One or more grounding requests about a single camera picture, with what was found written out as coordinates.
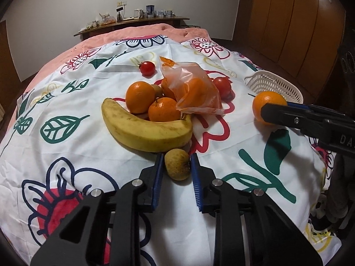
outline wooden wardrobe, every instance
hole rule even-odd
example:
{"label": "wooden wardrobe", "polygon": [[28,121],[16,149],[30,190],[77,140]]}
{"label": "wooden wardrobe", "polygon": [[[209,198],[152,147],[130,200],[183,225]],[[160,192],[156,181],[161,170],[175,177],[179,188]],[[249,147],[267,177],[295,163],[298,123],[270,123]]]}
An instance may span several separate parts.
{"label": "wooden wardrobe", "polygon": [[233,41],[282,67],[315,101],[337,62],[344,26],[339,0],[240,0]]}

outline white plastic basket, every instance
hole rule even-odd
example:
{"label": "white plastic basket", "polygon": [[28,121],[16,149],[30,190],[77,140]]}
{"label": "white plastic basket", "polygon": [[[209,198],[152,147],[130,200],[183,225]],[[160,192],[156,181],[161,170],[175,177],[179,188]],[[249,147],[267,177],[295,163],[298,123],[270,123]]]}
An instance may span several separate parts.
{"label": "white plastic basket", "polygon": [[280,76],[260,70],[253,76],[244,78],[246,85],[256,94],[263,91],[273,91],[281,94],[286,101],[303,104],[303,96],[298,88]]}

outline wooden cabinet door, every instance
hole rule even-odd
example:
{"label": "wooden cabinet door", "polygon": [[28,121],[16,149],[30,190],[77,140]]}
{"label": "wooden cabinet door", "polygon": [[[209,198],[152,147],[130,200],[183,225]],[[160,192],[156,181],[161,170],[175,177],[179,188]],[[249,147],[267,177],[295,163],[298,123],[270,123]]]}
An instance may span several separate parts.
{"label": "wooden cabinet door", "polygon": [[290,28],[279,59],[279,65],[297,77],[311,43],[319,0],[295,0]]}
{"label": "wooden cabinet door", "polygon": [[238,14],[233,33],[233,41],[239,45],[248,44],[248,28],[252,7],[253,0],[239,0]]}
{"label": "wooden cabinet door", "polygon": [[294,0],[271,0],[260,53],[278,62],[290,26]]}
{"label": "wooden cabinet door", "polygon": [[248,41],[249,46],[258,52],[260,52],[261,41],[268,20],[270,3],[271,0],[253,0],[249,22]]}
{"label": "wooden cabinet door", "polygon": [[0,23],[0,104],[6,109],[16,98],[21,88],[21,81],[17,75],[10,48],[6,21]]}
{"label": "wooden cabinet door", "polygon": [[339,0],[319,0],[312,41],[297,81],[318,97],[333,69],[344,32],[345,10]]}

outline metal screw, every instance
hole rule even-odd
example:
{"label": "metal screw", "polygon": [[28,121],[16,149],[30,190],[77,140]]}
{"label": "metal screw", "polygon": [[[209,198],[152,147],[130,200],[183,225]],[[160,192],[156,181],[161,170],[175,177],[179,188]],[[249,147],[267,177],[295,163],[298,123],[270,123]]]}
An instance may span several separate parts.
{"label": "metal screw", "polygon": [[94,189],[90,192],[90,195],[93,197],[98,197],[102,194],[102,190],[101,189]]}
{"label": "metal screw", "polygon": [[138,186],[140,186],[142,184],[143,184],[143,181],[141,179],[135,179],[135,180],[132,181],[132,185],[134,187],[138,187]]}
{"label": "metal screw", "polygon": [[221,179],[214,179],[212,181],[212,185],[214,186],[221,186],[223,184],[223,181]]}
{"label": "metal screw", "polygon": [[263,189],[259,189],[259,188],[254,189],[253,192],[256,196],[262,196],[265,193]]}

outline pink blanket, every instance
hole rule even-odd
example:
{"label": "pink blanket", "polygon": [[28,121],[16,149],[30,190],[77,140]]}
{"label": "pink blanket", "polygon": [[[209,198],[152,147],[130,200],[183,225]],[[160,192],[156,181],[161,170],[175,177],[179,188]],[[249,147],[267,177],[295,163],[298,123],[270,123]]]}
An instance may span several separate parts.
{"label": "pink blanket", "polygon": [[[117,40],[130,38],[130,37],[141,37],[148,35],[165,35],[170,39],[182,43],[187,40],[203,37],[211,39],[208,35],[207,30],[198,29],[198,28],[189,28],[189,29],[175,29],[174,27],[168,24],[156,24],[149,26],[140,26],[140,27],[129,27],[122,30],[117,30],[114,32],[98,35],[91,37],[85,41],[80,42],[71,49],[61,53],[59,56],[54,58],[45,64],[38,74],[33,78],[31,83],[28,85],[26,91],[31,90],[35,87],[40,81],[42,81],[49,74],[53,73],[59,66],[63,65],[65,62],[69,61],[71,58],[77,56],[78,54],[99,47]],[[11,121],[8,125],[8,129],[12,127],[15,122],[15,112],[12,114]]]}

